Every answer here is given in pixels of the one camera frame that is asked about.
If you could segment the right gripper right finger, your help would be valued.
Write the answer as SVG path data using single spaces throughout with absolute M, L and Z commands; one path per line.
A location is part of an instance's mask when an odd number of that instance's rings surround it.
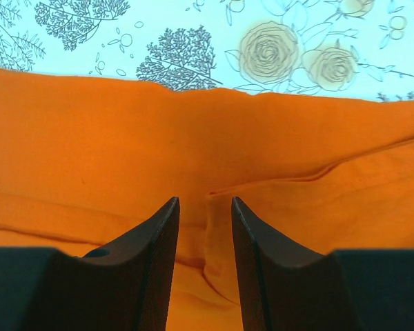
M 414 330 L 414 250 L 319 254 L 231 204 L 245 330 Z

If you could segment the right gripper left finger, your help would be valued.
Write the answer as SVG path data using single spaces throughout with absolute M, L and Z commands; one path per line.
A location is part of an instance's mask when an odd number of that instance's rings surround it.
M 83 257 L 0 248 L 0 330 L 164 330 L 179 199 Z

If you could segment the orange t shirt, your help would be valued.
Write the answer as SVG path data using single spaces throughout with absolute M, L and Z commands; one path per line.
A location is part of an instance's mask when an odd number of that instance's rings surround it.
M 414 248 L 414 101 L 0 69 L 0 246 L 85 254 L 180 201 L 169 330 L 241 330 L 231 201 L 326 254 Z

